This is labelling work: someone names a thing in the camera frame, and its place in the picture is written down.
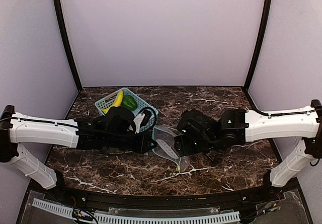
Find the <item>clear zip top bag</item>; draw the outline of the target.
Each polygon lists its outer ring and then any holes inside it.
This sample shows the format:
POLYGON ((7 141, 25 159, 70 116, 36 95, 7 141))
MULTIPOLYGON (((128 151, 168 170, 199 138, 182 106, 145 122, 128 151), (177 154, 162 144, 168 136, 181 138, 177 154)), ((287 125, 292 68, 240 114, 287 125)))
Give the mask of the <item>clear zip top bag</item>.
POLYGON ((180 166, 181 170, 179 173, 183 173, 190 166, 189 157, 179 157, 174 145, 174 137, 177 134, 166 126, 156 125, 153 128, 152 138, 156 141, 157 146, 152 152, 169 161, 172 161, 177 166, 180 166))

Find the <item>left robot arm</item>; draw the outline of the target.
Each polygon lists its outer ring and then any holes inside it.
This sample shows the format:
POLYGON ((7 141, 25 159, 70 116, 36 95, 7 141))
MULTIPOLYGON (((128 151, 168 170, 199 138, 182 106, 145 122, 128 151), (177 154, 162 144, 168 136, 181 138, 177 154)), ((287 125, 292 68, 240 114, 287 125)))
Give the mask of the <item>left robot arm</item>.
POLYGON ((156 147, 152 130, 157 113, 144 107, 133 114, 124 107, 112 107, 94 119, 55 120, 34 118, 5 106, 1 114, 1 162, 14 165, 46 190, 64 187, 63 175, 34 157, 23 143, 54 144, 77 150, 117 148, 144 154, 156 147))

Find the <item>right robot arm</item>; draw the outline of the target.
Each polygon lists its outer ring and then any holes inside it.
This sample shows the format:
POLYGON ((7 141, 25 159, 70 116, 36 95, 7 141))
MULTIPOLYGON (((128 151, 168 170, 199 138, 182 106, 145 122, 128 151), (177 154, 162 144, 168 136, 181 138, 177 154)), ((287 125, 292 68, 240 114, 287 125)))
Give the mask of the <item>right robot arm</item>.
POLYGON ((312 160, 321 159, 321 102, 317 99, 292 110, 229 110, 219 120, 193 109, 182 114, 177 130, 180 135, 174 144, 181 157, 261 139, 299 137, 286 159, 265 174, 263 185, 267 188, 283 188, 312 160))

